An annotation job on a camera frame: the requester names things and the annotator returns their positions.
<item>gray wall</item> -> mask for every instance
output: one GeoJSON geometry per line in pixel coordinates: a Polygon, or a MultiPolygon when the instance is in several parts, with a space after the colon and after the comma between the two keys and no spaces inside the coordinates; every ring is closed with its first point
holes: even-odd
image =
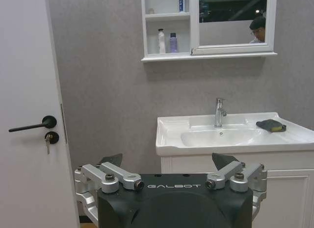
{"type": "Polygon", "coordinates": [[[277,111],[314,129],[314,0],[278,0],[276,57],[142,64],[141,0],[50,0],[73,167],[159,172],[158,116],[277,111]]]}
{"type": "Polygon", "coordinates": [[[200,45],[247,44],[251,35],[252,20],[200,23],[200,45]]]}

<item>sink basin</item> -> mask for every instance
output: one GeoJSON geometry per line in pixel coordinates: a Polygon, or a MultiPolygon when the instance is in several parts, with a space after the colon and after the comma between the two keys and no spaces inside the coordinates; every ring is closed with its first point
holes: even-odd
{"type": "Polygon", "coordinates": [[[314,150],[314,131],[279,117],[277,113],[230,114],[223,127],[214,127],[214,115],[159,117],[156,150],[160,156],[314,150]],[[274,119],[287,126],[270,133],[257,121],[274,119]]]}

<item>door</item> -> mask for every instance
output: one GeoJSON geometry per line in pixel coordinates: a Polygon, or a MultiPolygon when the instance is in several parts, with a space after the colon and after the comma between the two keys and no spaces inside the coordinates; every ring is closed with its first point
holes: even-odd
{"type": "Polygon", "coordinates": [[[313,228],[314,170],[269,171],[253,228],[313,228]]]}
{"type": "Polygon", "coordinates": [[[0,0],[0,227],[78,228],[46,0],[0,0]],[[57,125],[9,133],[52,115],[57,125]],[[47,152],[44,136],[59,141],[47,152]]]}

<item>chrome faucet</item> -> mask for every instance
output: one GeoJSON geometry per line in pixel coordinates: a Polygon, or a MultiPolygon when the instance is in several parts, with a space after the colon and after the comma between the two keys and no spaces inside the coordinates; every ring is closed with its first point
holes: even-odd
{"type": "Polygon", "coordinates": [[[216,98],[216,115],[215,115],[215,127],[222,127],[222,117],[227,115],[227,112],[223,109],[223,98],[216,98]]]}

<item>logo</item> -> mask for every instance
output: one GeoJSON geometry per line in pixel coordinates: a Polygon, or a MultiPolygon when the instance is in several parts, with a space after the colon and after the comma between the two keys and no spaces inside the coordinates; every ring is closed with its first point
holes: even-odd
{"type": "Polygon", "coordinates": [[[201,185],[148,185],[147,188],[158,189],[158,188],[199,188],[201,185]]]}

